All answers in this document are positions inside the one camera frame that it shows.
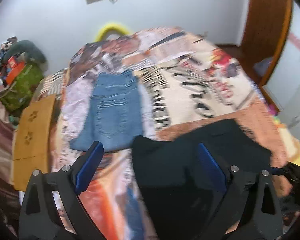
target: wall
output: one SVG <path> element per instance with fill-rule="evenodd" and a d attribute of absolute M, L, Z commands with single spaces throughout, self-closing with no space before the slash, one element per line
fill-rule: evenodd
<path fill-rule="evenodd" d="M 241 45 L 243 35 L 244 35 L 244 30 L 246 28 L 247 16 L 248 16 L 248 11 L 249 11 L 249 1 L 250 0 L 243 0 L 243 3 L 242 3 L 242 13 L 241 13 L 241 18 L 240 18 L 240 23 L 239 23 L 237 42 L 236 42 L 237 46 Z"/>
<path fill-rule="evenodd" d="M 289 35 L 300 39 L 300 7 L 294 3 Z M 278 64 L 265 86 L 274 103 L 283 110 L 300 85 L 300 50 L 287 40 Z"/>
<path fill-rule="evenodd" d="M 208 31 L 214 43 L 237 43 L 246 0 L 3 0 L 0 42 L 16 35 L 33 41 L 46 55 L 46 74 L 67 67 L 69 59 L 92 42 L 107 22 L 132 31 L 181 26 Z"/>

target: metal screw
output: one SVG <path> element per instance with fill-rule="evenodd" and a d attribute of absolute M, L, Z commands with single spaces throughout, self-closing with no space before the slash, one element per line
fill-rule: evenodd
<path fill-rule="evenodd" d="M 65 165 L 65 166 L 62 167 L 62 170 L 63 171 L 69 171 L 70 168 L 71 168 L 70 165 Z"/>
<path fill-rule="evenodd" d="M 269 171 L 267 171 L 267 170 L 263 170 L 261 173 L 262 173 L 263 176 L 268 176 L 269 175 Z"/>
<path fill-rule="evenodd" d="M 32 175 L 37 176 L 37 175 L 39 175 L 39 173 L 40 173 L 39 170 L 34 170 L 34 171 L 32 172 Z"/>
<path fill-rule="evenodd" d="M 230 169 L 231 169 L 231 171 L 233 171 L 233 172 L 239 171 L 238 166 L 235 166 L 235 165 L 232 165 L 232 166 L 230 167 Z"/>

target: wooden door edge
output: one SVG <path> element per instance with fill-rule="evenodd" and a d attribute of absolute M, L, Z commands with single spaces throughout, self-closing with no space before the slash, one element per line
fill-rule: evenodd
<path fill-rule="evenodd" d="M 272 98 L 269 96 L 269 94 L 267 93 L 267 91 L 263 87 L 260 87 L 260 90 L 261 90 L 261 93 L 264 96 L 266 102 L 268 103 L 268 105 L 273 105 L 274 108 L 276 109 L 276 111 L 280 112 L 279 108 L 274 103 L 274 101 L 272 100 Z"/>
<path fill-rule="evenodd" d="M 266 73 L 263 75 L 260 83 L 258 84 L 260 89 L 270 79 L 270 76 L 273 73 L 273 71 L 279 61 L 279 58 L 282 54 L 283 48 L 284 48 L 286 40 L 287 40 L 289 28 L 290 28 L 291 15 L 292 15 L 292 0 L 287 0 L 286 12 L 284 15 L 284 21 L 283 21 L 283 25 L 282 25 L 281 35 L 280 35 L 279 41 L 277 43 L 277 47 L 274 52 L 272 62 L 270 64 L 270 66 L 268 67 Z"/>

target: orange box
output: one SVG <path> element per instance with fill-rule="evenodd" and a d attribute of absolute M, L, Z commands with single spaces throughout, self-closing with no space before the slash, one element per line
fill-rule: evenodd
<path fill-rule="evenodd" d="M 10 85 L 13 80 L 20 74 L 20 72 L 25 67 L 25 63 L 22 61 L 18 63 L 7 75 L 6 82 L 8 85 Z"/>
<path fill-rule="evenodd" d="M 9 63 L 9 65 L 10 65 L 11 68 L 15 68 L 18 65 L 15 57 L 10 57 L 8 59 L 8 63 Z"/>

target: paw print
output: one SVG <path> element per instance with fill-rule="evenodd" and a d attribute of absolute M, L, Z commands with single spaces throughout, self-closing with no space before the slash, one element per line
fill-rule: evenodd
<path fill-rule="evenodd" d="M 32 140 L 32 134 L 33 134 L 33 132 L 28 132 L 28 134 L 26 135 L 26 137 L 25 137 L 25 144 L 26 145 L 29 145 L 30 144 L 30 141 Z"/>
<path fill-rule="evenodd" d="M 33 111 L 32 114 L 29 117 L 29 122 L 32 122 L 34 119 L 36 119 L 37 114 L 38 114 L 38 111 Z"/>

